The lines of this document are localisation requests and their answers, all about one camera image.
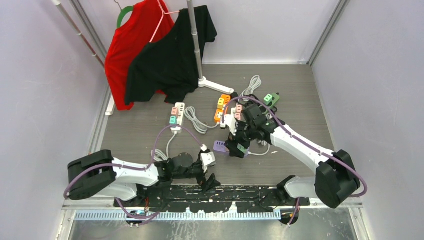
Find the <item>pink plug adapter strip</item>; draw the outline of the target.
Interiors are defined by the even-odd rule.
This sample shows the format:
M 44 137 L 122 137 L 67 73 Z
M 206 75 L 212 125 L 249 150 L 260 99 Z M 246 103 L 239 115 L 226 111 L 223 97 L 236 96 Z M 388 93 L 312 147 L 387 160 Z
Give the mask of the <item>pink plug adapter strip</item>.
M 171 109 L 171 115 L 172 116 L 178 116 L 179 115 L 179 109 L 177 107 L 173 107 Z

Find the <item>purple power strip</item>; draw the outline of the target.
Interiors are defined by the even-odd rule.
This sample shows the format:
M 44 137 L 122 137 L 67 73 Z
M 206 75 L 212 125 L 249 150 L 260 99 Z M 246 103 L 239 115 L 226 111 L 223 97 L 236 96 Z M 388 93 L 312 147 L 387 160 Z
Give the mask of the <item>purple power strip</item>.
M 214 142 L 213 150 L 217 153 L 225 154 L 229 156 L 229 149 L 225 147 L 225 141 L 216 140 Z

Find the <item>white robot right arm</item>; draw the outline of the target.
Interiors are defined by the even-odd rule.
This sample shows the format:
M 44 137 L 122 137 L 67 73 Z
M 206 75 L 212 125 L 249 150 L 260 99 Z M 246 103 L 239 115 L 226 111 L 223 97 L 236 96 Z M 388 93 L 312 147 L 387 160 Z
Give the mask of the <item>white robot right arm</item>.
M 222 128 L 230 131 L 225 142 L 231 157 L 243 158 L 254 140 L 282 149 L 307 166 L 313 177 L 288 176 L 277 185 L 277 198 L 291 205 L 297 198 L 318 198 L 336 209 L 361 187 L 351 156 L 344 150 L 334 152 L 321 147 L 291 129 L 284 121 L 267 118 L 256 104 L 241 111 L 243 120 L 233 114 L 221 118 Z

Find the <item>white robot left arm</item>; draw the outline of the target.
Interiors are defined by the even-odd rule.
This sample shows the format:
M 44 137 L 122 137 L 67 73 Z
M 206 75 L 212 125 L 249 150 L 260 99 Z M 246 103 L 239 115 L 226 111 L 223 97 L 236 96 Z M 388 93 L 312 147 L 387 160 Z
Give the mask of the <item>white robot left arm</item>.
M 146 200 L 145 188 L 162 188 L 174 180 L 195 179 L 203 192 L 219 187 L 214 174 L 206 177 L 215 164 L 214 153 L 204 144 L 196 160 L 184 152 L 151 165 L 123 161 L 110 150 L 100 150 L 68 164 L 69 184 L 63 196 L 74 201 L 109 196 L 138 207 Z

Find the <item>teal plug adapter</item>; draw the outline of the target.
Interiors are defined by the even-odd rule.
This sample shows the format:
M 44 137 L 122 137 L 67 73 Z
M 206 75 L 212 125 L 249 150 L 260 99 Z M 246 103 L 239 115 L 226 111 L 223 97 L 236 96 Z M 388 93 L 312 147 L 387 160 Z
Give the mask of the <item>teal plug adapter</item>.
M 177 125 L 178 125 L 178 117 L 177 117 L 177 116 L 175 116 L 175 115 L 172 115 L 172 116 L 169 118 L 169 124 L 170 124 L 171 126 L 177 126 Z

